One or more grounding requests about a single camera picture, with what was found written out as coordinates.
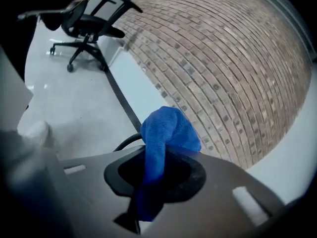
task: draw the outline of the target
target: caster wheel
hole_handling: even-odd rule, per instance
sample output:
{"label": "caster wheel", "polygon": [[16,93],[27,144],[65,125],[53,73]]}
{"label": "caster wheel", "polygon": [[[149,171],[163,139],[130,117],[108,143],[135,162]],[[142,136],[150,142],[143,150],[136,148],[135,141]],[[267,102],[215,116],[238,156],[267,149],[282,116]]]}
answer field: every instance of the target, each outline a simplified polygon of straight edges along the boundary
{"label": "caster wheel", "polygon": [[67,71],[68,72],[73,72],[74,71],[74,66],[72,64],[67,65]]}
{"label": "caster wheel", "polygon": [[50,49],[50,55],[55,55],[55,48],[54,47],[51,47],[51,49]]}

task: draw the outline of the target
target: chair backrest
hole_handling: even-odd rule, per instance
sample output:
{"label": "chair backrest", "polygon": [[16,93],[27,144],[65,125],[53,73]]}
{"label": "chair backrest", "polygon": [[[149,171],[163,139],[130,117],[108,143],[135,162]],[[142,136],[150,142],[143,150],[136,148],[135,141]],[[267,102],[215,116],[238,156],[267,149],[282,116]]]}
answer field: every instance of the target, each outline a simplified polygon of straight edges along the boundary
{"label": "chair backrest", "polygon": [[64,15],[64,20],[61,25],[62,29],[68,34],[69,29],[81,18],[87,7],[88,0],[80,2],[71,12]]}

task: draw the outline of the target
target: blue cloth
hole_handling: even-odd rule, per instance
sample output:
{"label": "blue cloth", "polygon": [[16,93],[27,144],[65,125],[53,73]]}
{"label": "blue cloth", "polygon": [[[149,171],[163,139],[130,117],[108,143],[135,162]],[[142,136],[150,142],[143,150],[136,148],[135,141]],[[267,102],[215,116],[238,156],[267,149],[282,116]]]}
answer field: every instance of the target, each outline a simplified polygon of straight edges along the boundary
{"label": "blue cloth", "polygon": [[160,211],[160,180],[163,177],[166,146],[200,152],[200,140],[183,113],[177,108],[161,107],[141,126],[145,142],[145,174],[136,191],[139,220],[151,221]]}

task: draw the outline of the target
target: concrete floor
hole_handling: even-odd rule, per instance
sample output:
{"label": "concrete floor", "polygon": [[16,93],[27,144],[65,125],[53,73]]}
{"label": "concrete floor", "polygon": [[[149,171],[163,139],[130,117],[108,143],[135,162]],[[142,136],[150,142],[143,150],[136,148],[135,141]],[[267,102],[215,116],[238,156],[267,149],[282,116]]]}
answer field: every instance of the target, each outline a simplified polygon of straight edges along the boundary
{"label": "concrete floor", "polygon": [[31,44],[25,72],[34,97],[22,116],[18,130],[24,134],[38,120],[47,121],[54,138],[52,147],[61,159],[92,156],[113,151],[136,132],[117,100],[106,75],[87,53],[66,69],[74,48],[53,42],[73,41],[61,29],[54,32],[39,23]]}

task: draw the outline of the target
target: black office chair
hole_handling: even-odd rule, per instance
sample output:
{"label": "black office chair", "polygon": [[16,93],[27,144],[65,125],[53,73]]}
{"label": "black office chair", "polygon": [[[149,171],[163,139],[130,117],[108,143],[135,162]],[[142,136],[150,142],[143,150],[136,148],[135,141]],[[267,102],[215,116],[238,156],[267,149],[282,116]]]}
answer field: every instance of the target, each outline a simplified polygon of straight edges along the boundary
{"label": "black office chair", "polygon": [[133,8],[138,12],[142,13],[142,10],[131,0],[121,0],[123,4],[113,13],[109,20],[96,17],[97,11],[107,2],[115,4],[112,0],[102,0],[90,15],[84,14],[87,7],[88,1],[82,1],[74,10],[70,13],[65,14],[64,21],[61,25],[64,32],[74,38],[84,38],[83,42],[64,42],[54,43],[50,49],[51,55],[55,54],[55,46],[67,46],[77,48],[74,55],[69,60],[67,70],[72,72],[74,70],[73,61],[83,51],[88,52],[94,58],[101,63],[101,70],[106,71],[108,65],[105,58],[103,57],[99,48],[93,47],[89,44],[95,44],[99,36],[109,36],[116,38],[123,38],[124,32],[112,27],[113,23],[120,18],[127,10]]}

